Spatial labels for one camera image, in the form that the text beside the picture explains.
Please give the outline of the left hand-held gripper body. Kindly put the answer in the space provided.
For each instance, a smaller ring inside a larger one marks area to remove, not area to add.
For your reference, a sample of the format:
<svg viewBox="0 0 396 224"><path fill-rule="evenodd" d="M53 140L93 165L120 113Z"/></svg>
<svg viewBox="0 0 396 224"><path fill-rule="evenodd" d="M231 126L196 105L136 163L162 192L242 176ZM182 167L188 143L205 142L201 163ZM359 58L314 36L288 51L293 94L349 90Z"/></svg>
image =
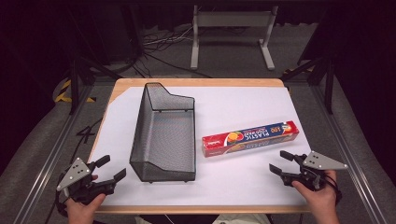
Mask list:
<svg viewBox="0 0 396 224"><path fill-rule="evenodd" d="M89 163L81 158L70 165L66 174L58 184L56 190L62 191L66 197L72 198L77 203L89 204L99 194L110 195L115 188L111 186L111 181L94 182Z"/></svg>

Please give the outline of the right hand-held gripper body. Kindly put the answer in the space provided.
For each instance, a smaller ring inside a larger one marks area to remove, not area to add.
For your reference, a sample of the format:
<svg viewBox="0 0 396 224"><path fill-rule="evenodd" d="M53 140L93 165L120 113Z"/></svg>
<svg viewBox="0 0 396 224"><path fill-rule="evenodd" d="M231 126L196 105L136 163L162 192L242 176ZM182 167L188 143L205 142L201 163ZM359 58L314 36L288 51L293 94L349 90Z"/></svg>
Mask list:
<svg viewBox="0 0 396 224"><path fill-rule="evenodd" d="M284 173L281 176L285 186L291 186L293 181L299 181L306 188L312 191L318 191L326 185L326 170L345 170L348 166L340 161L336 161L325 155L311 151L308 155L299 155L304 157L304 162L300 166L299 174Z"/></svg>

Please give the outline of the red blue plastic wrap box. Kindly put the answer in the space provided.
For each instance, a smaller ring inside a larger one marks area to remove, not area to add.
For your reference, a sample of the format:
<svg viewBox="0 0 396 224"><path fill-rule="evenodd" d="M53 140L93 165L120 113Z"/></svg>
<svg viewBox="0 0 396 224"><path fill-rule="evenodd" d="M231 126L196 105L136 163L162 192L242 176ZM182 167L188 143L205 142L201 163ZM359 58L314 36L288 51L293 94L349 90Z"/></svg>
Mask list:
<svg viewBox="0 0 396 224"><path fill-rule="evenodd" d="M206 158L257 147L293 141L300 133L292 121L284 121L244 130L218 133L202 138Z"/></svg>

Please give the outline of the black wire mesh basket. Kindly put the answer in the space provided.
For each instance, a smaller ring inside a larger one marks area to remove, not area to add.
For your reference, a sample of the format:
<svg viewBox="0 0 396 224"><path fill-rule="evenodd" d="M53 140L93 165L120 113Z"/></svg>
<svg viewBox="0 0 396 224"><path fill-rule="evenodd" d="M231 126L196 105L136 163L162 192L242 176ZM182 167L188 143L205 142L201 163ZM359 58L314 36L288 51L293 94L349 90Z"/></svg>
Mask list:
<svg viewBox="0 0 396 224"><path fill-rule="evenodd" d="M137 116L130 164L143 182L196 177L195 100L147 83Z"/></svg>

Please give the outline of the person's left hand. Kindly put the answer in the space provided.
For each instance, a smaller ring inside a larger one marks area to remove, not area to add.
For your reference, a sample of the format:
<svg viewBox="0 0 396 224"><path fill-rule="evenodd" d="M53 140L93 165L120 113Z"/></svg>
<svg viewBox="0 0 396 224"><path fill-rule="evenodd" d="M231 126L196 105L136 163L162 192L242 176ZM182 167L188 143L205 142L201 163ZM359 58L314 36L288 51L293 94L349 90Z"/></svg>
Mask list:
<svg viewBox="0 0 396 224"><path fill-rule="evenodd" d="M88 205L68 199L65 203L68 224L93 224L95 211L101 206L105 198L105 194L99 194Z"/></svg>

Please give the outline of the person's right hand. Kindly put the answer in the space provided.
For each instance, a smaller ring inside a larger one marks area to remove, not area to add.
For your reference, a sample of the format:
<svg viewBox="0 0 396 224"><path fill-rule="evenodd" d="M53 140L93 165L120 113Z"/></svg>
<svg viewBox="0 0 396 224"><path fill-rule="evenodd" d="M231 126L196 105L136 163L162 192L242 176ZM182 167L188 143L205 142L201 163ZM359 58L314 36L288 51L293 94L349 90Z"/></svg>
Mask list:
<svg viewBox="0 0 396 224"><path fill-rule="evenodd" d="M330 185L320 191L312 191L298 181L293 181L292 185L305 198L317 224L340 224L336 212L336 192Z"/></svg>

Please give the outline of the white table sheet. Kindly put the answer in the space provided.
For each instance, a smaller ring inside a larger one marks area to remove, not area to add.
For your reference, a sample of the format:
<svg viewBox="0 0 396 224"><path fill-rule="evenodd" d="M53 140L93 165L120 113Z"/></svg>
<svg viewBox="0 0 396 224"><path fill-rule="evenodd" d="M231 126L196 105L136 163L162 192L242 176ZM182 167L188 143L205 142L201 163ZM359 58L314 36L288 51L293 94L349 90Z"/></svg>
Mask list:
<svg viewBox="0 0 396 224"><path fill-rule="evenodd" d="M196 137L225 133L250 127L299 120L288 91L270 87L172 87L173 94L195 100ZM270 165L294 173L296 163L280 157L282 150L295 154L309 152L304 133L286 143L238 151L207 158L198 151L194 181L143 183L129 163L142 88L131 87L107 108L92 158L109 155L111 160L96 170L101 179L109 179L120 170L127 176L108 196L104 208L140 206L303 206L304 198L296 189L284 186L270 172Z"/></svg>

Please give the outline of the black tripod stand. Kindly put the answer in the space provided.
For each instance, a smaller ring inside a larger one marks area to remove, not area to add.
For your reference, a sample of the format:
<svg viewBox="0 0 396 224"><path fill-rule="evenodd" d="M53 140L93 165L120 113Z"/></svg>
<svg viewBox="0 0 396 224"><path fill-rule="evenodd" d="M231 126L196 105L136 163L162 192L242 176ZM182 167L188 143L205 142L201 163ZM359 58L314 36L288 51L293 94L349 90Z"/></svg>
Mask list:
<svg viewBox="0 0 396 224"><path fill-rule="evenodd" d="M287 70L281 76L283 82L300 75L305 70L312 68L312 72L307 78L310 86L317 86L322 79L325 79L324 105L329 114L332 114L332 88L334 80L334 64L332 58L317 58L293 70Z"/></svg>
<svg viewBox="0 0 396 224"><path fill-rule="evenodd" d="M95 63L92 60L77 57L70 64L70 80L71 80L71 99L72 105L70 109L70 114L73 115L77 109L78 105L81 102L81 97L79 96L78 84L82 81L82 84L85 86L91 86L94 81L94 72L91 68L98 70L100 73L104 74L107 77L113 78L115 80L120 79L120 75L115 72L110 71L99 63Z"/></svg>

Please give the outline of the yellow black hazard tape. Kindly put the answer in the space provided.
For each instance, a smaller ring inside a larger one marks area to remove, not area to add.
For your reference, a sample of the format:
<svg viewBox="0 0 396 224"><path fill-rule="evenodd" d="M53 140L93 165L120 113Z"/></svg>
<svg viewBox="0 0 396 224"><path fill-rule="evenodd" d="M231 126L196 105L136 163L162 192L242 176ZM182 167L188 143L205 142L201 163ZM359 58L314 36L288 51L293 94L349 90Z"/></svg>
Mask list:
<svg viewBox="0 0 396 224"><path fill-rule="evenodd" d="M55 97L54 102L72 103L72 98L66 96L68 88L71 87L71 80L68 78L62 85L58 95ZM95 103L96 97L88 97L86 103Z"/></svg>

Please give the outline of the aluminium floor rail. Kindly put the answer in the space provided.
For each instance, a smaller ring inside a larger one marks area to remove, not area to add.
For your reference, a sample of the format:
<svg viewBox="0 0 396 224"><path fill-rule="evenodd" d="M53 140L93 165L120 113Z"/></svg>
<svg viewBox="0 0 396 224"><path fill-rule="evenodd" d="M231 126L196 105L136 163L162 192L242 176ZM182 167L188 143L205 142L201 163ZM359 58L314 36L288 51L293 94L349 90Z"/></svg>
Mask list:
<svg viewBox="0 0 396 224"><path fill-rule="evenodd" d="M359 166L358 162L351 153L351 150L347 144L347 140L343 136L340 127L338 126L335 118L328 112L328 109L324 103L324 95L320 88L314 86L311 88L313 95L318 102L318 105L324 114L324 117L330 126L333 136L336 139L338 151L343 159L343 161L348 166L348 172L351 176L352 182L359 193L361 200L368 212L370 219L373 224L389 224L388 220L385 218L383 212L381 211L373 192L370 189L368 180L363 173L363 170Z"/></svg>
<svg viewBox="0 0 396 224"><path fill-rule="evenodd" d="M88 98L91 91L92 86L81 88L78 97L80 103L73 113L70 113L71 106L67 103L56 103L22 144L15 157L20 179L15 182L14 188L21 196L14 202L21 202L21 205L17 209L18 214L11 219L12 224L27 224L33 214L76 124L83 100Z"/></svg>

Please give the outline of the grey metal stand frame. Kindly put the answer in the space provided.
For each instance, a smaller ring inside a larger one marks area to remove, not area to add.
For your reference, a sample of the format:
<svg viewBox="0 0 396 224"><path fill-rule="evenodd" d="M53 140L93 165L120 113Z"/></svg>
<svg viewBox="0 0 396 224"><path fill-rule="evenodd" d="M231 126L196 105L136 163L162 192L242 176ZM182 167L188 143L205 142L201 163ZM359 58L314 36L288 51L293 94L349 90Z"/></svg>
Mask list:
<svg viewBox="0 0 396 224"><path fill-rule="evenodd" d="M265 34L258 43L267 69L273 71L275 65L268 49L269 39L276 21L278 6L265 11L200 11L193 8L191 47L191 69L196 70L199 62L200 27L263 27Z"/></svg>

